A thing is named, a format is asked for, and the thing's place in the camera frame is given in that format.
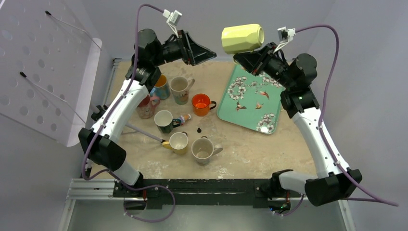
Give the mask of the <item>lime green mug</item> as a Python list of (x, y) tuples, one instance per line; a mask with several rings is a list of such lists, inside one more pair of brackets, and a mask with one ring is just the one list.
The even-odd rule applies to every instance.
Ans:
[(259, 24), (226, 27), (221, 34), (222, 47), (226, 54), (256, 50), (262, 46), (264, 39), (264, 30)]

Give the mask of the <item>cream mug with coral print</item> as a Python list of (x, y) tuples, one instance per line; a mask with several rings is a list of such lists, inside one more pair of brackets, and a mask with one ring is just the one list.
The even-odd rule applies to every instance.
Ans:
[(194, 78), (175, 77), (170, 81), (170, 89), (174, 100), (179, 105), (185, 105), (189, 100), (189, 91), (195, 83)]

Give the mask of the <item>blue mug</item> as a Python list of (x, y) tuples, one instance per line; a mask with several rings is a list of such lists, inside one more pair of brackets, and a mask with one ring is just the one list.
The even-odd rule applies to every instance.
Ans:
[(170, 87), (166, 76), (161, 75), (156, 82), (154, 88), (150, 92), (150, 96), (157, 96), (160, 100), (166, 100), (170, 97)]

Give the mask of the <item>orange mug black handle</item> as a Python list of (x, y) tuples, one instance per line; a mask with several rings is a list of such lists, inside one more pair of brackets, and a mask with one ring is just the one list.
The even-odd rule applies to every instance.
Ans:
[(205, 116), (217, 106), (215, 101), (210, 100), (206, 94), (202, 93), (194, 95), (191, 103), (196, 116)]

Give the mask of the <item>dark teal mug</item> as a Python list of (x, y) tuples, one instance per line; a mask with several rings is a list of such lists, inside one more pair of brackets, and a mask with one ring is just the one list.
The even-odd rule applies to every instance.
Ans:
[(169, 134), (174, 128), (181, 126), (181, 120), (175, 119), (168, 110), (161, 110), (154, 116), (154, 122), (161, 133)]

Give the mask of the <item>pink halloween mug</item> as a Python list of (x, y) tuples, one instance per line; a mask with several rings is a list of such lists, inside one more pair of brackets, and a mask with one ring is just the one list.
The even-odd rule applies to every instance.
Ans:
[(156, 107), (160, 104), (160, 98), (148, 95), (137, 106), (136, 111), (141, 119), (148, 119), (154, 116)]

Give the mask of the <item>yellow mug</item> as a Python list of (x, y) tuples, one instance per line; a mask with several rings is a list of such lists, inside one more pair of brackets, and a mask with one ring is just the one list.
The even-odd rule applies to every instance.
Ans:
[(188, 151), (189, 138), (186, 132), (176, 132), (170, 136), (169, 141), (162, 143), (162, 147), (176, 154), (186, 154)]

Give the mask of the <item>beige dragon print mug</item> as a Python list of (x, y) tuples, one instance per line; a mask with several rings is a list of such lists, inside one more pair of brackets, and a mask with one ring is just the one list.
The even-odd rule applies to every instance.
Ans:
[(206, 136), (196, 139), (191, 145), (191, 153), (194, 160), (204, 166), (210, 163), (212, 156), (223, 151), (220, 144), (214, 144)]

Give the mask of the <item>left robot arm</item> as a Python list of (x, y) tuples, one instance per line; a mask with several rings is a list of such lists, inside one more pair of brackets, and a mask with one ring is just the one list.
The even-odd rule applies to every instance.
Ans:
[(198, 65), (217, 54), (195, 42), (188, 31), (179, 30), (161, 43), (152, 29), (136, 33), (133, 71), (124, 80), (122, 88), (103, 115), (90, 128), (78, 134), (85, 153), (84, 161), (104, 166), (125, 184), (125, 191), (132, 197), (143, 192), (143, 175), (127, 161), (126, 151), (117, 141), (123, 128), (137, 106), (147, 97), (161, 76), (159, 67), (182, 60), (187, 65)]

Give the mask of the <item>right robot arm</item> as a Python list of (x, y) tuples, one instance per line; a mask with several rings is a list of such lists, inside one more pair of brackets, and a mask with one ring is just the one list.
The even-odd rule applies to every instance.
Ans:
[(233, 59), (248, 73), (262, 72), (281, 84), (282, 107), (300, 130), (315, 164), (317, 178), (292, 169), (272, 174), (267, 192), (281, 196), (288, 190), (305, 195), (314, 206), (347, 199), (362, 181), (359, 169), (352, 170), (335, 147), (320, 116), (321, 108), (310, 84), (317, 77), (317, 61), (307, 53), (291, 64), (279, 57), (277, 45), (269, 43), (256, 50), (238, 53)]

